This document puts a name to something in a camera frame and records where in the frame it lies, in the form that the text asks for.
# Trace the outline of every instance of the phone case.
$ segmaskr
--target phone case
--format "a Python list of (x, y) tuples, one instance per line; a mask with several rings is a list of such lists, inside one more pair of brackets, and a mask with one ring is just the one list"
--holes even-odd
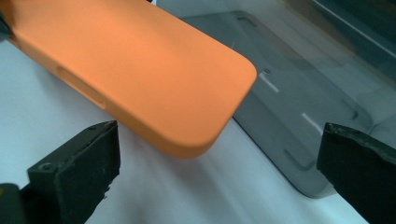
[(145, 0), (0, 8), (21, 51), (174, 157), (206, 152), (256, 78), (246, 58)]

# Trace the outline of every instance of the white surface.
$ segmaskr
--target white surface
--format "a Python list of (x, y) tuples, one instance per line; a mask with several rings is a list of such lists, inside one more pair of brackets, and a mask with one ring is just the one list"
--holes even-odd
[[(61, 80), (0, 43), (0, 183), (69, 138), (112, 119)], [(87, 223), (366, 223), (339, 195), (297, 192), (231, 120), (194, 160), (163, 155), (120, 124), (120, 175)]]

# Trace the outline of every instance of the orange phone case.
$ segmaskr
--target orange phone case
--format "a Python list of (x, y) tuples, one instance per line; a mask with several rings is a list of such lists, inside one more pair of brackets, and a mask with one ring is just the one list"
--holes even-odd
[(0, 0), (10, 41), (164, 153), (206, 152), (254, 66), (145, 0)]

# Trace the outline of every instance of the silicone case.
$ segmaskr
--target silicone case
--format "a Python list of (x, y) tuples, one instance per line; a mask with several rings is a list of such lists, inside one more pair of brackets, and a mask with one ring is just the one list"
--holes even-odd
[(14, 0), (10, 41), (164, 153), (215, 142), (256, 78), (243, 56), (145, 0)]

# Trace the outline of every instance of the white table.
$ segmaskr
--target white table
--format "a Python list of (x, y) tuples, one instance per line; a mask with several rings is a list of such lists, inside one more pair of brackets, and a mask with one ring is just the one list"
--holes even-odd
[[(113, 119), (8, 42), (0, 43), (0, 183)], [(231, 120), (194, 160), (163, 155), (119, 123), (121, 168), (87, 223), (366, 223), (339, 195), (297, 192)]]

